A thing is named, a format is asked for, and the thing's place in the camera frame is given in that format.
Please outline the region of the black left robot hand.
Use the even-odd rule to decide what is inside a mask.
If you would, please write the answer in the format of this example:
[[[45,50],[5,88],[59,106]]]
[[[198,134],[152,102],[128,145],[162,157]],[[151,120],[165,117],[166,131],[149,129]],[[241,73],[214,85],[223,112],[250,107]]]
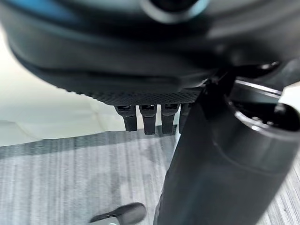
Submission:
[[[300,147],[297,0],[3,0],[16,59],[38,78],[112,105],[127,131],[181,137],[156,225],[254,225]]]

